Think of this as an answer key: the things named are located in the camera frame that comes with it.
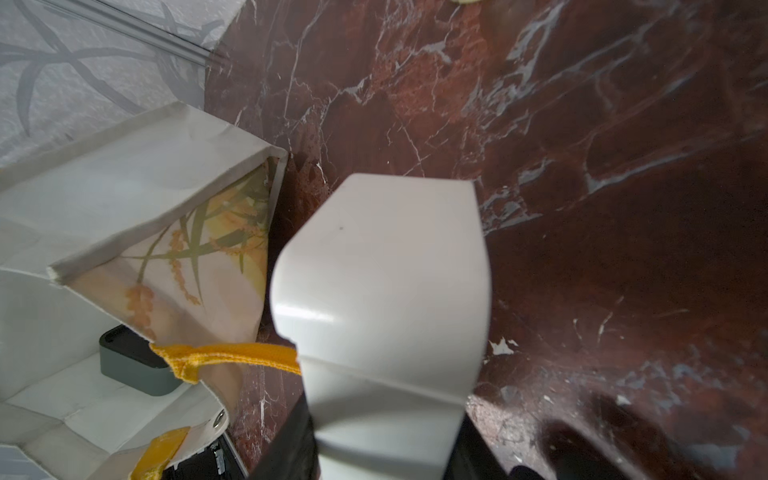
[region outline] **paper bag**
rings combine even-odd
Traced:
[[[0,170],[0,444],[103,480],[169,430],[190,427],[171,464],[222,435],[242,366],[152,397],[100,373],[98,338],[253,342],[286,158],[176,103]]]

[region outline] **gray wallpaper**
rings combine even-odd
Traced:
[[[228,22],[190,25],[179,8],[143,3],[121,9],[199,45]],[[203,86],[204,69],[182,58],[35,0],[0,1],[0,167],[172,101],[202,108]]]

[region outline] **yellow fabric handle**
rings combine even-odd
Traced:
[[[150,347],[153,352],[163,357],[177,378],[189,383],[197,383],[197,370],[201,366],[218,363],[271,366],[301,375],[299,364],[296,362],[296,350],[288,346],[269,343],[218,343],[195,348],[188,345],[158,346],[151,343]]]
[[[131,473],[131,480],[160,480],[189,431],[190,427],[171,430],[152,440]]]
[[[188,345],[158,346],[153,343],[149,346],[163,357],[177,378],[188,383],[197,383],[197,371],[203,365],[231,362],[272,366],[301,375],[296,362],[296,350],[288,346],[268,343],[219,343],[197,348]],[[190,427],[171,430],[152,440],[131,473],[131,480],[161,480],[163,470],[176,455],[189,430]]]

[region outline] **metal rivet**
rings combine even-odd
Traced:
[[[221,412],[219,412],[219,415],[214,420],[214,428],[215,429],[219,428],[219,425],[221,425],[221,421],[223,419],[224,419],[224,411],[222,410]]]

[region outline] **red marble surface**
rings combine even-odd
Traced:
[[[765,478],[767,15],[249,0],[206,109],[293,153],[272,254],[352,172],[475,183],[494,299],[468,411],[505,467],[554,478],[588,442],[630,478]],[[248,465],[300,390],[275,375],[230,429]]]

